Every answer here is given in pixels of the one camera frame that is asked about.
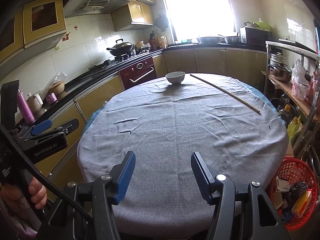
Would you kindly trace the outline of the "left hand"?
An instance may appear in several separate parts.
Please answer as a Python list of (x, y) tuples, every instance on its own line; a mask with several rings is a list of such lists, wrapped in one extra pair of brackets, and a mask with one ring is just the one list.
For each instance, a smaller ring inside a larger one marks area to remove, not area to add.
[(1, 169), (1, 215), (7, 220), (21, 219), (40, 224), (47, 189), (27, 170)]

